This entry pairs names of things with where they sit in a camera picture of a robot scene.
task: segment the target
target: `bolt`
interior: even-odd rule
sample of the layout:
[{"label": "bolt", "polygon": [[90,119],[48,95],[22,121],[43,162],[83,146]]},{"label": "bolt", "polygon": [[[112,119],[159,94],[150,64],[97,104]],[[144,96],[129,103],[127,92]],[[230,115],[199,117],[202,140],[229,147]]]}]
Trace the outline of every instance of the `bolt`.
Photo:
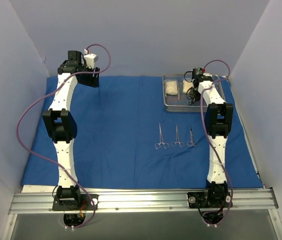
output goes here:
[{"label": "bolt", "polygon": [[195,197],[193,197],[193,196],[189,197],[189,203],[194,204],[195,203]]}]

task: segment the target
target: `white wall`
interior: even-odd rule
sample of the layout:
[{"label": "white wall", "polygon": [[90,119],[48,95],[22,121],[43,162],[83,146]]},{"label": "white wall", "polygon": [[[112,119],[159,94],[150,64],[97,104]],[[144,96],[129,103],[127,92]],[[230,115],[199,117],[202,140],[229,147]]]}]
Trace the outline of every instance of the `white wall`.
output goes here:
[{"label": "white wall", "polygon": [[262,181],[273,187],[282,219],[282,0],[271,0],[232,75]]},{"label": "white wall", "polygon": [[[269,0],[10,0],[51,75],[88,44],[106,45],[107,75],[234,67]],[[102,52],[99,66],[107,58]],[[223,65],[212,71],[226,74]]]},{"label": "white wall", "polygon": [[[44,94],[46,77],[46,69],[13,8],[0,0],[0,236],[28,156],[16,140],[16,121]],[[29,146],[40,108],[29,113],[21,126],[22,138]]]}]

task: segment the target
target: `scissors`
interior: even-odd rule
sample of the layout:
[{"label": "scissors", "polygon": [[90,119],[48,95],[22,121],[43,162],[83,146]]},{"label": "scissors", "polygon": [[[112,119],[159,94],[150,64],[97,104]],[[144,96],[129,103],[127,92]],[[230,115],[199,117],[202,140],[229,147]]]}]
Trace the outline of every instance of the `scissors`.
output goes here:
[{"label": "scissors", "polygon": [[189,147],[196,147],[197,146],[197,142],[195,142],[193,140],[192,126],[191,126],[191,140],[189,142],[187,142],[187,146],[189,146]]},{"label": "scissors", "polygon": [[156,149],[160,149],[161,145],[163,145],[163,148],[168,149],[169,148],[169,144],[163,141],[163,135],[162,135],[162,130],[161,130],[161,124],[159,123],[160,126],[160,142],[155,144],[155,148]]},{"label": "scissors", "polygon": [[181,148],[184,147],[184,143],[180,142],[179,140],[179,130],[177,129],[177,125],[176,125],[176,140],[175,142],[171,143],[172,147],[176,147],[176,144],[179,144]]}]

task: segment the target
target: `wire mesh basket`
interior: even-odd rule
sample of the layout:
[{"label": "wire mesh basket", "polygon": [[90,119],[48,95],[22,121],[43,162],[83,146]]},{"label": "wire mesh basket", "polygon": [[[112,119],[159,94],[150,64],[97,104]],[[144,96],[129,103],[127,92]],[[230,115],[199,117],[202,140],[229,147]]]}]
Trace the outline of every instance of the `wire mesh basket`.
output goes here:
[{"label": "wire mesh basket", "polygon": [[[190,80],[192,78],[191,74],[185,76],[186,79]],[[213,75],[213,80],[217,80],[218,77]],[[177,95],[168,95],[166,94],[165,87],[167,81],[176,80],[177,82]],[[163,100],[164,100],[164,109],[167,112],[175,112],[175,113],[197,113],[200,112],[200,101],[195,101],[191,104],[191,100],[186,98],[186,93],[183,92],[183,80],[184,76],[177,74],[166,74],[162,78],[162,85],[163,85]],[[220,82],[215,84],[217,91],[219,92],[220,96],[225,100],[224,92],[222,89],[222,85]],[[203,102],[203,110],[206,112],[207,105],[205,101]]]}]

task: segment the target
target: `robotic arm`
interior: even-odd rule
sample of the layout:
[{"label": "robotic arm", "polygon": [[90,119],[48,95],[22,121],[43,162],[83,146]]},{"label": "robotic arm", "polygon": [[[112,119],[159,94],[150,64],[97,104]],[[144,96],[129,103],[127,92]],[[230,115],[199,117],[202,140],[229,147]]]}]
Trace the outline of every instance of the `robotic arm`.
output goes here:
[{"label": "robotic arm", "polygon": [[[77,72],[99,72],[98,67],[94,67],[97,55],[88,54],[85,50],[83,63],[79,51],[68,51],[68,60],[58,68],[57,88],[73,73]],[[77,84],[97,88],[99,87],[99,74],[78,74],[71,77],[64,83],[64,86],[55,94],[53,102],[48,110],[43,112],[43,121],[49,137],[57,154],[57,161],[63,165],[71,176],[77,181],[73,161],[73,143],[77,135],[77,126],[70,113],[70,105],[73,91]],[[55,199],[57,204],[53,204],[53,210],[62,210],[62,206],[79,206],[83,197],[80,189],[67,176],[63,169],[58,168],[59,180]]]},{"label": "robotic arm", "polygon": [[[193,69],[192,81],[193,90],[191,95],[195,100],[199,100],[203,93],[203,99],[208,106],[204,124],[208,139],[213,145],[213,147],[210,146],[210,167],[204,195],[198,193],[193,197],[195,197],[195,201],[198,202],[197,205],[201,208],[231,207],[228,204],[230,202],[230,194],[223,167],[225,167],[227,137],[232,128],[233,105],[222,99],[213,84],[212,76],[204,73],[203,68]],[[220,163],[215,152],[218,153],[222,163]]]}]

